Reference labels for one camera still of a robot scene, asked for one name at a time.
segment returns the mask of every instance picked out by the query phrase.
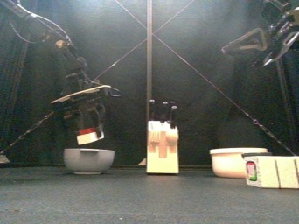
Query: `gray bowl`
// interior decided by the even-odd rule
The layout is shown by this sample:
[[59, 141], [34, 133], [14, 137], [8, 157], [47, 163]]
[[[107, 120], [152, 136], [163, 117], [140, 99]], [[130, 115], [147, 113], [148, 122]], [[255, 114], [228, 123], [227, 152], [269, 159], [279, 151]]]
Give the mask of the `gray bowl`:
[[115, 152], [100, 149], [64, 149], [64, 164], [76, 174], [100, 174], [114, 164]]

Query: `cardboard box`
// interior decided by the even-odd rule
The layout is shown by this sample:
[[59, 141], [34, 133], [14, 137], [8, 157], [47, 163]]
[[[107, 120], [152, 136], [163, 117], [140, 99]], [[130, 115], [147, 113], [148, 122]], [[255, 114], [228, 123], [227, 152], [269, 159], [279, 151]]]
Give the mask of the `cardboard box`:
[[247, 184], [263, 188], [299, 188], [298, 157], [244, 157]]

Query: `label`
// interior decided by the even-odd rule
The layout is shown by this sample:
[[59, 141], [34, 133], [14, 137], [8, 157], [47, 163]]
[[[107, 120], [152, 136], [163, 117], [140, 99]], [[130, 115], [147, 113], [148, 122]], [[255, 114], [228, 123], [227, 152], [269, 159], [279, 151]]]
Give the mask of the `label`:
[[247, 161], [247, 179], [250, 181], [258, 181], [258, 167], [253, 161]]

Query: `white bowl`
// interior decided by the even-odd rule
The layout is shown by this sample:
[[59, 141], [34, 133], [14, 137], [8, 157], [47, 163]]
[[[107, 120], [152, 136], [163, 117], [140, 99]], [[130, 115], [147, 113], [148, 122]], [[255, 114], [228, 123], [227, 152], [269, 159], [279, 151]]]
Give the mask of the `white bowl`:
[[210, 150], [212, 171], [223, 178], [244, 179], [247, 177], [243, 153], [267, 152], [266, 148], [224, 148]]
[[64, 164], [76, 174], [100, 174], [107, 171], [115, 160], [112, 150], [64, 149]]

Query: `black backdrop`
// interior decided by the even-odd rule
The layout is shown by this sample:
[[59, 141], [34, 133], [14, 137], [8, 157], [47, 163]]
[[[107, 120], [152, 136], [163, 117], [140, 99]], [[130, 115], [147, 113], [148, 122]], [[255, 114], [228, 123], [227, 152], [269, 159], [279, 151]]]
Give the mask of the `black backdrop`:
[[[248, 0], [154, 0], [154, 32], [162, 28], [154, 38], [152, 90], [158, 101], [178, 103], [180, 165], [210, 165], [210, 149], [222, 147], [267, 147], [287, 155], [207, 82], [290, 144], [277, 65], [253, 68], [255, 54], [220, 52], [246, 32], [266, 27], [259, 6]], [[146, 157], [147, 1], [40, 0], [36, 13], [70, 34], [90, 78], [124, 94], [103, 99], [106, 139], [86, 147], [115, 150], [115, 164], [136, 165]], [[30, 45], [8, 142], [52, 111], [51, 101], [60, 97], [66, 73], [56, 54], [47, 45]], [[67, 147], [79, 147], [75, 135], [55, 116], [7, 156], [16, 163], [60, 165]]]

